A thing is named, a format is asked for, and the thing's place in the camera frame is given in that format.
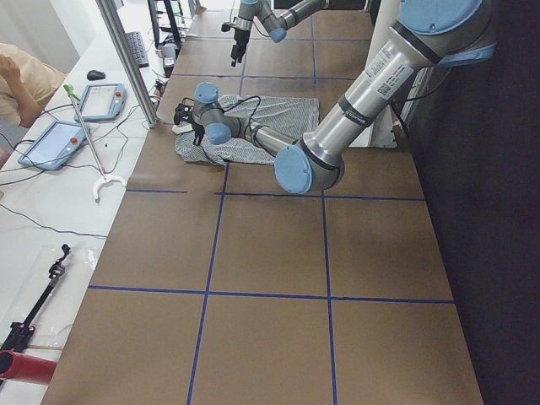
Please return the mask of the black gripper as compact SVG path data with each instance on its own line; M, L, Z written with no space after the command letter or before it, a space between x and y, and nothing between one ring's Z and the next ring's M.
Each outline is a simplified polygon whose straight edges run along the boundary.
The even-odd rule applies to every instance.
M234 39L235 45L231 49L231 67L235 67L236 63L242 63L243 57L245 55L245 49L250 39L250 26L245 27L244 25L236 22L224 22L221 25L222 32L228 32L234 30Z
M190 105L189 101L193 102L193 99L189 97L184 97L175 108L175 114L173 118L173 133L179 135L182 133L194 131L195 136L193 140L193 145L200 146L202 145L205 138L205 131L202 125L195 122L195 118L192 113L194 105Z

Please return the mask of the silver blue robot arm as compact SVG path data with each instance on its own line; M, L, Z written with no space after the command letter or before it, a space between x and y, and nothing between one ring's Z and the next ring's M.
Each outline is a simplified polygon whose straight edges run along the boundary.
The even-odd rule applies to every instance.
M343 151L392 102L414 74L433 66L485 61L495 48L496 1L403 1L389 26L389 39L366 64L313 132L299 139L250 118L228 116L214 84L200 83L191 106L180 103L174 123L192 125L212 144L242 138L273 155L274 172L287 192L304 194L337 184Z
M329 0L300 1L292 8L287 9L280 15L276 15L268 1L241 0L237 15L231 21L224 22L221 26L223 32L235 31L235 44L232 46L230 53L231 66L235 67L237 63L242 62L255 19L259 20L272 41L278 43L287 36L288 30L291 30L312 14L330 8L334 3L335 1Z

